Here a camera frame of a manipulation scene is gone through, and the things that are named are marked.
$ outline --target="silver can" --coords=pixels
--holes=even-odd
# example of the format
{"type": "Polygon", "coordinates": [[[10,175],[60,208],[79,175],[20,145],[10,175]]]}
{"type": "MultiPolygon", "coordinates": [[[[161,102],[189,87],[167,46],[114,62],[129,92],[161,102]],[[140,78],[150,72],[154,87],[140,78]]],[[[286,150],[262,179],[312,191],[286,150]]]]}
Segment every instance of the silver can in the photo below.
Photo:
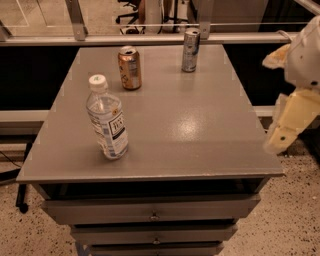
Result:
{"type": "Polygon", "coordinates": [[[200,44],[200,29],[188,28],[184,33],[182,56],[182,70],[193,72],[197,67],[197,58],[200,44]]]}
{"type": "Polygon", "coordinates": [[[118,63],[122,86],[128,90],[141,87],[140,55],[133,46],[124,46],[118,54],[118,63]]]}

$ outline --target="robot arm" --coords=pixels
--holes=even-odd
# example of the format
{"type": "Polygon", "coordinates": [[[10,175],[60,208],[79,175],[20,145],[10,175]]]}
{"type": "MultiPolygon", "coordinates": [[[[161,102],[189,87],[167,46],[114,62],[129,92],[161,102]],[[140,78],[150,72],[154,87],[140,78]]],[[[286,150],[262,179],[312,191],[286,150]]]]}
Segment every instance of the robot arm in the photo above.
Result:
{"type": "Polygon", "coordinates": [[[264,143],[264,149],[275,154],[285,151],[320,114],[320,16],[313,18],[291,45],[279,50],[268,55],[263,65],[284,68],[286,81],[296,90],[288,97],[281,94],[276,103],[264,143]]]}

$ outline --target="terrazzo floor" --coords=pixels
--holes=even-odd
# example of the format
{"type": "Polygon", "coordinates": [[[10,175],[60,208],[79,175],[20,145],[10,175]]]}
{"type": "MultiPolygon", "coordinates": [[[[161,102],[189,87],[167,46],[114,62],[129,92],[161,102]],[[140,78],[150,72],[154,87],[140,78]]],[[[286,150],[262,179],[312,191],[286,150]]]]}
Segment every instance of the terrazzo floor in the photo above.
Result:
{"type": "MultiPolygon", "coordinates": [[[[261,191],[261,202],[227,242],[220,256],[320,255],[320,170],[303,141],[279,155],[286,176],[273,178],[261,191]]],[[[0,172],[15,168],[2,159],[0,172]]],[[[18,185],[0,186],[0,255],[77,255],[70,229],[44,213],[42,198],[28,186],[29,211],[15,207],[18,185]]]]}

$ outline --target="bottle label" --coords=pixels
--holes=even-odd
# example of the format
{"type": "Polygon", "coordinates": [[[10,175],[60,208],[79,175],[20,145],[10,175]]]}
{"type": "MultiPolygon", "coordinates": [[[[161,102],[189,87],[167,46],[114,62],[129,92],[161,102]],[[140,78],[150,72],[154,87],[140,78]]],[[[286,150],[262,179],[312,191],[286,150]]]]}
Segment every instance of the bottle label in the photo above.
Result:
{"type": "Polygon", "coordinates": [[[99,144],[102,148],[107,146],[110,155],[116,157],[128,144],[122,111],[111,117],[89,111],[89,116],[98,135],[99,144]]]}

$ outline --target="plastic water bottle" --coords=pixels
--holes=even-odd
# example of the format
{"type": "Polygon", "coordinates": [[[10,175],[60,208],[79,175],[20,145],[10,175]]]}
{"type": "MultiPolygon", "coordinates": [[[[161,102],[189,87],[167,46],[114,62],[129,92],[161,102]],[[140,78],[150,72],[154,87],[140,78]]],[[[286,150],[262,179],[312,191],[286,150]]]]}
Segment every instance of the plastic water bottle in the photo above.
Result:
{"type": "Polygon", "coordinates": [[[87,111],[98,144],[108,159],[118,159],[128,149],[121,101],[108,92],[108,83],[103,75],[91,76],[89,86],[91,94],[87,100],[87,111]]]}

